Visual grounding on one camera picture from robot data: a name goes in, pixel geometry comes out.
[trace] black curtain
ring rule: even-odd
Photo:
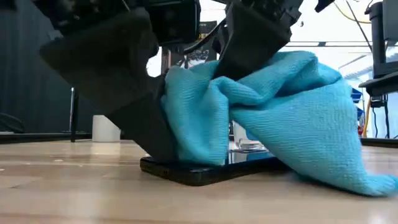
[[[0,12],[0,113],[19,118],[28,133],[69,130],[69,86],[39,56],[50,41],[50,21],[31,1]],[[95,109],[81,97],[78,131],[91,132]]]

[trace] blue towel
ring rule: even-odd
[[[223,165],[232,119],[305,177],[363,195],[397,192],[396,177],[365,171],[351,87],[314,54],[277,53],[237,82],[212,80],[217,63],[167,74],[163,104],[181,161]]]

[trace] black phone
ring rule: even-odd
[[[229,151],[223,166],[156,162],[151,157],[140,161],[143,172],[189,186],[204,186],[224,180],[266,171],[288,171],[290,168],[265,151]]]

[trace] black camera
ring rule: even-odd
[[[148,11],[159,45],[194,42],[199,34],[199,0],[33,0],[33,3],[64,36],[137,7]]]

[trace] white cup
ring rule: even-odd
[[[93,142],[119,142],[120,129],[104,115],[93,116]]]

